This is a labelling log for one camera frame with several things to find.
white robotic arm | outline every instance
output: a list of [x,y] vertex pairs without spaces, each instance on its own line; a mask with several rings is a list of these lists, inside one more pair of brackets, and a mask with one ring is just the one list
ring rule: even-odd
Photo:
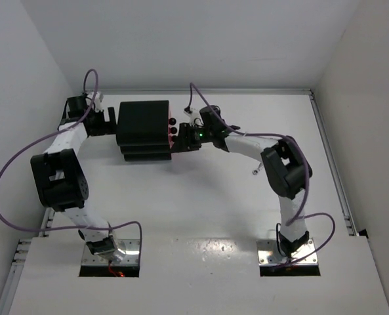
[[[290,257],[309,239],[303,216],[291,222],[304,199],[305,168],[295,140],[263,138],[259,136],[236,135],[228,130],[221,120],[220,108],[210,106],[199,112],[186,108],[189,123],[181,123],[178,136],[174,139],[174,152],[188,152],[201,148],[201,144],[212,142],[216,148],[235,152],[259,161],[265,168],[273,191],[279,196],[281,230],[280,248]],[[312,169],[308,165],[309,176]]]
[[[262,138],[258,136],[228,135],[225,138],[226,147],[229,152],[240,153],[263,163],[262,152],[278,144],[278,140],[272,138]],[[290,242],[301,239],[308,232],[305,220],[295,220],[289,226],[287,222],[298,212],[298,208],[304,199],[304,190],[301,190],[294,199],[279,196],[281,230],[280,234]]]
[[[71,112],[75,110],[78,115],[79,106],[84,109],[88,96],[77,96],[70,98],[72,105]],[[69,218],[77,226],[103,228],[105,230],[91,230],[81,228],[79,235],[85,240],[93,255],[100,255],[109,261],[119,261],[124,257],[124,250],[120,249],[115,241],[112,231],[108,228],[110,224],[103,219],[91,205],[85,204],[89,196],[88,184],[77,160],[77,153],[82,143],[88,138],[88,132],[98,135],[100,129],[111,129],[115,124],[115,118],[110,117],[111,122],[96,120],[99,113],[104,115],[101,108],[102,94],[97,93],[95,98],[95,109],[91,110],[92,120],[79,123],[63,121],[59,130],[67,131],[59,134],[50,147],[43,154],[31,158],[31,167],[40,201],[47,207],[52,207],[56,212]]]

black joint housing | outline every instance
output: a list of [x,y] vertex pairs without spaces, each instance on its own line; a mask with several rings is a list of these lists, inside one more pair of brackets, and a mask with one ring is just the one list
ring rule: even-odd
[[306,244],[309,239],[309,231],[306,231],[301,238],[292,242],[285,238],[282,234],[280,234],[280,249],[284,252],[286,256],[290,258],[292,257],[292,253],[297,251],[302,245]]
[[87,246],[92,255],[115,251],[115,245],[112,238],[104,238],[100,241],[87,241]]
[[[67,104],[69,106],[69,118],[62,121],[62,123],[78,121],[88,109],[87,95],[82,94],[69,97]],[[115,134],[117,123],[114,107],[109,107],[107,111],[109,121],[105,121],[104,111],[96,112],[94,109],[90,110],[88,116],[83,120],[88,136],[95,137]]]
[[294,138],[289,138],[290,141],[282,139],[271,148],[264,149],[261,158],[273,191],[281,197],[293,200],[301,189],[305,189],[305,163],[309,177],[312,176],[312,169],[292,143],[295,142]]
[[[73,149],[33,156],[31,168],[42,205],[55,211],[83,208],[89,188]],[[56,173],[61,171],[64,178],[55,179]]]

wire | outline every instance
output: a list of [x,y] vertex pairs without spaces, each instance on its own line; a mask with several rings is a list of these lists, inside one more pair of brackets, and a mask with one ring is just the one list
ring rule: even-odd
[[114,270],[112,270],[112,268],[111,268],[111,261],[109,261],[108,262],[108,272],[110,273],[110,274],[113,274],[115,277],[117,277],[117,274],[115,273],[115,271]]
[[303,216],[304,219],[309,219],[309,218],[313,218],[313,217],[319,217],[319,216],[326,216],[326,217],[329,217],[329,219],[331,220],[331,224],[333,225],[332,229],[331,229],[331,233],[330,235],[328,236],[328,238],[319,246],[317,247],[313,252],[301,257],[301,258],[298,258],[298,259],[295,259],[293,261],[289,261],[289,262],[286,262],[284,264],[278,264],[277,266],[274,266],[274,269],[277,269],[277,268],[283,268],[283,267],[290,267],[296,263],[299,263],[300,261],[303,261],[304,259],[308,258],[309,256],[317,253],[318,251],[320,251],[324,246],[326,246],[330,241],[331,239],[333,238],[334,236],[334,233],[336,232],[336,222],[333,218],[332,215],[326,213],[326,212],[317,212],[317,213],[312,213],[311,215],[305,215]]
[[[8,162],[6,162],[6,164],[2,167],[2,169],[0,170],[0,180],[1,180],[2,176],[3,176],[3,174],[5,173],[5,171],[7,170],[7,168],[9,167],[9,165],[12,164],[12,162],[18,156],[20,156],[22,153],[24,153],[26,150],[28,150],[29,148],[35,146],[36,144],[39,144],[40,142],[43,142],[44,140],[47,140],[47,139],[52,138],[52,137],[55,137],[55,136],[57,136],[57,135],[59,135],[61,133],[64,133],[64,132],[68,131],[69,129],[73,129],[74,127],[76,127],[77,125],[79,125],[81,122],[83,122],[85,120],[85,118],[88,116],[89,112],[91,111],[91,108],[94,106],[94,102],[95,102],[95,98],[96,98],[96,93],[98,92],[98,72],[96,72],[95,69],[90,69],[85,74],[85,78],[83,80],[83,91],[84,92],[86,91],[87,79],[88,79],[89,74],[91,74],[91,73],[93,73],[94,76],[95,76],[95,85],[94,85],[94,89],[93,89],[94,95],[91,98],[91,103],[88,105],[88,108],[85,111],[85,113],[83,114],[83,116],[78,121],[76,121],[72,126],[70,126],[70,128],[62,129],[62,130],[56,131],[54,133],[51,133],[51,134],[49,134],[47,136],[44,136],[44,137],[42,137],[40,139],[37,139],[34,142],[30,143],[29,145],[23,147],[21,150],[17,151],[17,153],[15,153],[8,160]],[[96,230],[96,231],[110,231],[110,230],[117,230],[118,228],[123,228],[123,227],[128,226],[128,225],[137,224],[137,226],[139,227],[139,234],[140,234],[140,236],[139,236],[139,238],[140,238],[140,248],[139,248],[139,256],[138,256],[138,266],[140,267],[140,258],[142,256],[142,226],[140,225],[140,223],[138,221],[130,221],[130,222],[126,222],[126,223],[119,224],[117,226],[113,226],[113,227],[109,227],[109,228],[97,228],[95,226],[85,226],[85,225],[59,226],[57,228],[24,228],[22,226],[18,226],[18,225],[15,225],[13,223],[10,223],[1,214],[1,212],[0,212],[0,220],[4,224],[9,226],[10,228],[13,228],[13,229],[18,230],[18,231],[30,232],[30,233],[40,233],[40,232],[59,231],[59,230],[72,230],[72,229],[79,229],[79,228],[86,228],[87,230]]]
[[281,226],[280,223],[277,223],[276,224],[276,245],[277,245],[277,251],[279,252],[280,256],[282,257],[286,257],[285,254],[282,254],[281,253],[281,250],[280,250],[280,235],[279,235],[279,227]]
[[335,233],[335,229],[336,229],[336,224],[335,224],[335,221],[334,221],[334,218],[328,214],[328,213],[325,213],[325,212],[320,212],[320,213],[314,213],[314,214],[311,214],[311,215],[305,215],[305,216],[302,216],[300,217],[300,214],[302,213],[302,211],[304,210],[304,207],[305,207],[305,203],[306,201],[308,200],[308,194],[309,194],[309,188],[310,188],[310,174],[309,174],[309,167],[308,167],[308,162],[306,161],[306,158],[305,158],[305,155],[304,153],[302,152],[302,150],[299,148],[299,145],[293,141],[291,138],[285,136],[285,135],[281,135],[279,133],[243,133],[241,131],[237,131],[235,130],[234,128],[232,128],[231,126],[229,126],[216,112],[215,110],[213,109],[213,107],[209,104],[209,102],[207,101],[207,99],[204,97],[204,95],[200,92],[200,90],[196,87],[196,85],[194,83],[190,83],[190,101],[188,103],[188,106],[184,109],[184,110],[187,110],[187,111],[190,111],[190,106],[192,104],[192,100],[193,100],[193,89],[197,92],[197,94],[200,96],[200,98],[204,101],[204,103],[206,104],[206,106],[208,108],[210,108],[210,110],[212,111],[213,115],[215,115],[215,117],[219,120],[219,122],[221,122],[221,124],[223,124],[223,126],[225,126],[229,131],[237,134],[237,135],[241,135],[241,136],[245,136],[245,137],[278,137],[278,138],[282,138],[288,142],[290,142],[297,150],[298,150],[298,153],[299,153],[299,156],[301,158],[301,160],[304,162],[304,168],[305,168],[305,194],[304,194],[304,199],[302,201],[302,203],[300,204],[299,206],[299,209],[298,211],[295,213],[295,215],[290,218],[287,222],[286,222],[286,226],[290,226],[292,225],[292,223],[294,223],[296,220],[298,219],[308,219],[308,218],[312,218],[312,217],[316,217],[316,216],[319,216],[319,215],[325,215],[327,217],[329,217],[331,219],[331,222],[333,223],[333,229],[331,230],[331,234],[330,236],[325,240],[325,242],[322,243],[321,246],[319,246],[314,252],[308,254],[307,256],[304,256],[300,259],[296,259],[294,261],[291,261],[291,262],[288,262],[286,264],[279,264],[277,265],[275,268],[279,268],[279,267],[282,267],[282,266],[291,266],[292,264],[295,264],[295,263],[298,263],[300,261],[302,261],[303,259],[305,259],[306,257],[309,257],[310,255],[314,254],[314,253],[317,253],[320,249],[322,249],[324,246],[326,246],[328,244],[328,242],[331,240],[331,238],[333,238],[333,235]]

black object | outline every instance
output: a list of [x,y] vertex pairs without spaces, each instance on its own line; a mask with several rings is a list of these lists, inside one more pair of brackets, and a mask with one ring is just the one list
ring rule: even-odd
[[369,238],[369,235],[366,231],[366,229],[363,229],[362,231],[359,231],[359,236],[365,236],[366,238]]
[[169,101],[121,102],[117,144],[126,161],[170,160]]
[[[69,105],[69,118],[62,119],[61,125],[64,123],[78,121],[83,116],[88,108],[87,98],[88,96],[86,94],[68,98],[66,104]],[[109,107],[107,110],[108,117],[110,119],[109,121],[105,121],[103,111],[95,112],[91,109],[88,116],[83,121],[88,136],[95,137],[115,134],[117,123],[115,122],[114,107]]]
[[[212,108],[220,117],[220,108],[215,105],[212,105]],[[228,151],[225,138],[231,131],[219,121],[209,107],[202,108],[199,113],[203,126],[190,126],[188,123],[180,123],[179,132],[174,140],[171,152],[197,151],[201,148],[201,144],[208,142],[212,142],[218,149]],[[231,128],[239,129],[238,126],[231,126]]]
[[[55,211],[83,208],[89,196],[88,183],[73,149],[33,156],[31,168],[42,205]],[[63,172],[64,178],[54,179],[56,172]]]
[[287,238],[283,236],[283,234],[279,234],[280,236],[280,249],[288,256],[291,257],[291,254],[294,253],[308,242],[310,239],[310,233],[308,231],[305,232],[304,235],[302,235],[301,238],[295,240],[295,241],[289,241]]
[[[294,138],[289,138],[290,141],[282,139],[271,148],[264,149],[261,158],[273,191],[281,197],[293,200],[301,189],[305,189],[305,165],[292,144]],[[289,160],[288,164],[283,163],[284,159]],[[311,177],[312,169],[309,164],[308,170]]]
[[281,226],[280,223],[276,223],[276,245],[277,245],[277,251],[279,252],[280,256],[286,257],[286,255],[284,253],[282,253],[282,251],[280,250],[280,231],[279,231],[280,226]]

purple cable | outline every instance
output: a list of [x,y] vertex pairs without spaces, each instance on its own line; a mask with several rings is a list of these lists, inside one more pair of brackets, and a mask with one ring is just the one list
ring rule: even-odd
[[216,118],[226,127],[228,128],[231,132],[237,134],[237,135],[241,135],[241,136],[245,136],[245,137],[278,137],[278,138],[282,138],[282,139],[285,139],[286,141],[290,142],[291,144],[293,144],[293,146],[298,150],[298,153],[300,155],[300,158],[304,161],[304,168],[305,168],[305,194],[304,194],[304,199],[302,201],[302,203],[300,204],[300,207],[298,209],[298,212],[296,212],[296,214],[290,218],[287,222],[286,222],[286,226],[290,226],[292,225],[292,223],[297,220],[300,216],[300,214],[302,213],[304,207],[305,207],[305,203],[306,203],[306,200],[308,199],[308,194],[309,194],[309,188],[310,188],[310,174],[309,174],[309,168],[308,168],[308,162],[306,161],[306,158],[305,158],[305,155],[302,153],[302,150],[299,148],[298,144],[295,142],[295,141],[292,141],[292,139],[290,139],[289,137],[285,136],[285,135],[281,135],[281,134],[278,134],[278,133],[242,133],[241,131],[237,131],[235,130],[234,128],[232,128],[231,126],[229,126],[216,112],[215,110],[213,109],[213,107],[209,104],[209,102],[207,102],[206,98],[203,96],[203,94],[201,94],[200,90],[196,87],[196,85],[194,83],[190,83],[190,102],[188,103],[188,106],[187,108],[190,108],[191,106],[191,103],[192,103],[192,99],[193,99],[193,89],[195,89],[195,91],[197,92],[197,94],[201,97],[201,99],[204,101],[204,103],[207,105],[207,107],[209,107],[213,113],[213,115],[216,116]]
[[[20,156],[22,153],[24,153],[26,150],[28,150],[29,148],[31,148],[32,146],[35,146],[36,144],[39,144],[40,142],[44,141],[44,140],[47,140],[48,138],[51,138],[51,137],[55,137],[61,133],[64,133],[66,132],[67,130],[69,129],[73,129],[74,127],[76,127],[77,125],[79,125],[83,120],[85,120],[85,118],[88,116],[89,112],[91,111],[91,108],[94,106],[94,102],[95,102],[95,97],[96,97],[96,92],[98,92],[98,73],[96,72],[95,69],[90,69],[88,70],[88,72],[85,74],[85,78],[83,80],[83,91],[85,92],[85,88],[86,88],[86,82],[87,82],[87,79],[88,79],[88,76],[89,74],[93,72],[94,75],[95,75],[95,86],[94,86],[94,95],[93,97],[91,98],[91,103],[89,104],[86,112],[83,114],[83,116],[78,120],[76,121],[76,123],[74,123],[72,126],[70,126],[70,128],[67,128],[67,129],[62,129],[60,131],[56,131],[54,133],[51,133],[47,136],[44,136],[40,139],[37,139],[35,140],[34,142],[30,143],[29,145],[25,146],[24,148],[22,148],[21,150],[19,150],[17,153],[15,153],[15,155],[13,155],[9,160],[8,162],[6,162],[6,164],[2,167],[2,170],[0,170],[0,180],[3,176],[3,174],[5,173],[5,171],[7,170],[7,168],[9,167],[9,165],[18,157]],[[84,226],[84,225],[71,225],[71,226],[59,226],[57,228],[24,228],[22,226],[18,226],[18,225],[15,225],[13,223],[10,223],[0,212],[0,220],[5,223],[7,226],[9,226],[10,228],[13,228],[15,230],[18,230],[18,231],[23,231],[23,232],[31,232],[31,233],[40,233],[40,232],[48,232],[48,231],[59,231],[59,230],[71,230],[71,229],[74,229],[74,228],[86,228],[88,230],[96,230],[96,231],[109,231],[109,230],[116,230],[118,228],[123,228],[124,226],[128,226],[128,225],[131,225],[131,224],[137,224],[137,226],[139,227],[139,233],[140,233],[140,251],[139,251],[139,256],[138,256],[138,263],[140,264],[140,256],[142,254],[142,226],[140,225],[140,223],[138,221],[131,221],[131,222],[126,222],[126,223],[123,223],[123,224],[120,224],[120,225],[117,225],[117,226],[113,226],[113,227],[110,227],[110,228],[97,228],[97,227],[94,227],[94,226]]]
[[333,228],[331,229],[331,233],[330,233],[329,237],[319,247],[317,247],[312,253],[309,253],[309,254],[307,254],[301,258],[295,259],[293,261],[285,262],[283,264],[278,264],[277,266],[274,266],[274,269],[283,268],[283,267],[290,267],[296,263],[299,263],[300,261],[303,261],[304,259],[313,255],[314,253],[317,253],[320,249],[322,249],[324,246],[326,246],[331,241],[331,239],[334,236],[334,233],[336,232],[336,222],[334,221],[334,218],[332,215],[330,215],[326,212],[317,212],[317,213],[312,213],[311,215],[305,215],[303,218],[309,219],[309,218],[319,217],[319,216],[326,216],[326,217],[329,217],[329,219],[331,220]]
[[213,107],[209,104],[209,102],[207,101],[207,99],[203,96],[203,94],[200,92],[200,90],[196,87],[196,85],[194,83],[190,83],[190,101],[188,103],[188,106],[186,107],[186,110],[189,110],[190,109],[190,106],[192,104],[192,100],[193,100],[193,89],[195,89],[195,91],[197,92],[197,94],[200,96],[200,98],[204,101],[204,103],[206,104],[206,106],[208,108],[210,108],[210,110],[212,111],[213,115],[216,116],[216,118],[231,132],[237,134],[237,135],[241,135],[241,136],[245,136],[245,137],[278,137],[278,138],[282,138],[282,139],[285,139],[286,141],[290,142],[291,144],[293,144],[293,146],[298,150],[298,153],[300,155],[300,158],[303,160],[304,162],[304,168],[305,168],[305,194],[304,194],[304,199],[302,201],[302,203],[300,204],[300,207],[298,209],[298,211],[296,212],[296,214],[290,218],[287,222],[286,222],[286,226],[290,226],[292,225],[292,223],[294,223],[297,219],[308,219],[308,218],[312,218],[312,217],[317,217],[317,216],[326,216],[326,217],[329,217],[331,219],[331,222],[333,223],[333,229],[331,231],[331,234],[330,236],[325,240],[325,242],[323,242],[321,244],[321,246],[319,246],[315,251],[313,251],[312,253],[308,254],[307,256],[304,256],[300,259],[296,259],[294,261],[291,261],[291,262],[288,262],[288,263],[285,263],[285,264],[279,264],[277,265],[275,268],[279,268],[279,267],[284,267],[284,266],[291,266],[292,264],[295,264],[295,263],[298,263],[300,262],[301,260],[305,259],[306,257],[309,257],[310,255],[314,254],[314,253],[317,253],[320,249],[322,249],[324,246],[326,246],[328,244],[328,242],[331,240],[331,238],[333,238],[333,235],[335,233],[335,230],[336,230],[336,224],[335,224],[335,221],[334,221],[334,218],[328,214],[328,213],[325,213],[325,212],[320,212],[320,213],[313,213],[311,215],[305,215],[303,217],[300,217],[300,214],[302,213],[302,211],[304,210],[304,207],[305,207],[305,203],[306,203],[306,200],[308,199],[308,194],[309,194],[309,188],[310,188],[310,174],[309,174],[309,168],[308,168],[308,162],[306,161],[306,158],[305,158],[305,155],[303,154],[302,150],[299,148],[298,144],[295,142],[295,141],[292,141],[292,139],[290,139],[289,137],[285,136],[285,135],[281,135],[281,134],[278,134],[278,133],[242,133],[241,131],[237,131],[235,130],[234,128],[232,128],[231,126],[229,126],[216,112],[215,110],[213,109]]

